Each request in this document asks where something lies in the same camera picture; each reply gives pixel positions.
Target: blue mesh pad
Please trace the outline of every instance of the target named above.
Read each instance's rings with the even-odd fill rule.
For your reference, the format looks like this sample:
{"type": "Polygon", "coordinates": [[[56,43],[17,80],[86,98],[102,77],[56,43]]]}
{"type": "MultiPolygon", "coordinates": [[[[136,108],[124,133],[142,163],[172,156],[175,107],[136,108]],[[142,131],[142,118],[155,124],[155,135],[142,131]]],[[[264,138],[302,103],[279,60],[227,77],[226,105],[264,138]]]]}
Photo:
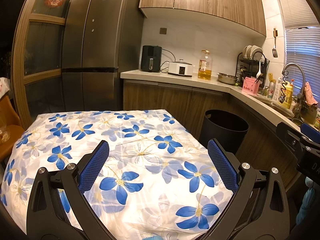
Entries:
{"type": "Polygon", "coordinates": [[[237,173],[214,140],[208,142],[208,155],[226,188],[233,194],[236,193],[238,189],[237,173]]]}
{"type": "Polygon", "coordinates": [[[92,188],[97,176],[99,175],[104,163],[109,157],[109,144],[104,142],[95,152],[80,174],[79,191],[83,194],[92,188]]]}

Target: floral tablecloth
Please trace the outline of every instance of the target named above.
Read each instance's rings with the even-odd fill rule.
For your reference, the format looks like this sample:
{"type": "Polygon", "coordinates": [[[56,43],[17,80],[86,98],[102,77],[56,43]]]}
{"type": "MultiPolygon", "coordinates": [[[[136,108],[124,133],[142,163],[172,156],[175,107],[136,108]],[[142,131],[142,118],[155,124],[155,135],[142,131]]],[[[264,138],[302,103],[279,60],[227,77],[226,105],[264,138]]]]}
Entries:
{"type": "MultiPolygon", "coordinates": [[[[165,110],[42,114],[15,144],[0,192],[24,232],[37,170],[78,163],[101,140],[109,143],[109,158],[84,196],[119,240],[195,239],[232,196],[207,150],[165,110]]],[[[71,224],[80,228],[59,193],[71,224]]]]}

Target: kitchen sink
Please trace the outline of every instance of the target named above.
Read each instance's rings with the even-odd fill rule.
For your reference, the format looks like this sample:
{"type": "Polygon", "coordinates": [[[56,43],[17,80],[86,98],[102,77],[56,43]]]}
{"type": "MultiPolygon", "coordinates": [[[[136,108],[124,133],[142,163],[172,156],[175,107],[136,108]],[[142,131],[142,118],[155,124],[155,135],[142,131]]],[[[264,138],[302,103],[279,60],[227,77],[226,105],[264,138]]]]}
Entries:
{"type": "Polygon", "coordinates": [[[282,114],[284,117],[286,117],[286,118],[288,118],[290,120],[294,116],[293,113],[289,109],[279,105],[276,102],[272,102],[271,100],[268,100],[268,99],[265,99],[265,98],[260,98],[260,97],[255,97],[255,98],[257,100],[259,100],[260,102],[264,103],[265,105],[267,105],[267,106],[271,107],[272,109],[276,110],[278,113],[282,114]]]}

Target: hanging utensil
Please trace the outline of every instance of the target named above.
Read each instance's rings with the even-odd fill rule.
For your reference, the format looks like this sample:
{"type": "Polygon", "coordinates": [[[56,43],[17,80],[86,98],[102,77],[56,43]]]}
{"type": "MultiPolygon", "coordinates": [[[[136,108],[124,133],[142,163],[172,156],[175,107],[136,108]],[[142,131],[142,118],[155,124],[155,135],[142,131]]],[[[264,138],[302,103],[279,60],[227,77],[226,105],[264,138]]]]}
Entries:
{"type": "Polygon", "coordinates": [[[261,74],[261,61],[259,60],[259,71],[256,75],[256,78],[258,78],[260,76],[260,74],[261,74]]]}
{"type": "Polygon", "coordinates": [[[276,49],[276,38],[278,37],[278,31],[276,30],[276,28],[273,28],[273,37],[275,38],[275,45],[272,49],[272,54],[273,54],[273,57],[278,57],[278,52],[276,49]]]}

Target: chopsticks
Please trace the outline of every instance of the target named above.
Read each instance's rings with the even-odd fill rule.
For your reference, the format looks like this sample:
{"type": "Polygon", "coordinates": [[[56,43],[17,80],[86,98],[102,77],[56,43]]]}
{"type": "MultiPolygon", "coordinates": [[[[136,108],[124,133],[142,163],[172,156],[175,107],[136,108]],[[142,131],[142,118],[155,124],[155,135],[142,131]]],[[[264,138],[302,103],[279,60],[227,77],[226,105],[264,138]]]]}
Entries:
{"type": "Polygon", "coordinates": [[[259,82],[259,79],[262,77],[262,73],[260,74],[260,76],[258,76],[258,78],[255,80],[255,83],[258,83],[259,82]]]}

